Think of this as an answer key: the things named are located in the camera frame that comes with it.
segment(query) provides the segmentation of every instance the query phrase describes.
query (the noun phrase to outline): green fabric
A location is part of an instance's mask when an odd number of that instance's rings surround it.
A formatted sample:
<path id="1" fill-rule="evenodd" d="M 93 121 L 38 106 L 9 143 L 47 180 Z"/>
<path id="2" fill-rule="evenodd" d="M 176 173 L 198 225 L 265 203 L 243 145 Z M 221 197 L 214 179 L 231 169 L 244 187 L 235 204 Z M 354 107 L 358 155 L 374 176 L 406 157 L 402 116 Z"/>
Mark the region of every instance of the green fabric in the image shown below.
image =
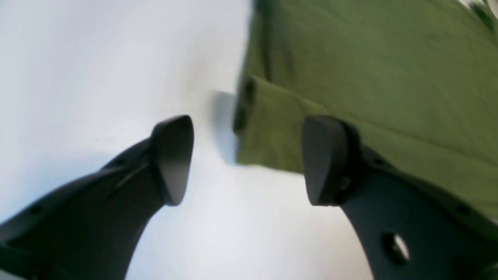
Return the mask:
<path id="1" fill-rule="evenodd" d="M 399 169 L 497 218 L 494 30 L 457 0 L 259 6 L 239 88 L 237 161 L 302 172 L 301 125 L 324 113 L 356 125 Z"/>

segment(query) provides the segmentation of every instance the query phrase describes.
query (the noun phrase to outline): white background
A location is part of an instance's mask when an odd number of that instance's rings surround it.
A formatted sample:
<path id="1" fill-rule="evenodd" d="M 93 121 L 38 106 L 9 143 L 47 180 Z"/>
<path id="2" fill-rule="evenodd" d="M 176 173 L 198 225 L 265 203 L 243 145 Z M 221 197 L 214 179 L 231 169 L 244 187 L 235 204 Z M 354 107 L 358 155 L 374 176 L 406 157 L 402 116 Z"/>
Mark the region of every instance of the white background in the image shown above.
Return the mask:
<path id="1" fill-rule="evenodd" d="M 250 12 L 249 0 L 0 0 L 0 222 L 190 114 L 185 199 L 152 218 L 128 280 L 371 279 L 342 211 L 311 207 L 302 176 L 234 164 Z"/>

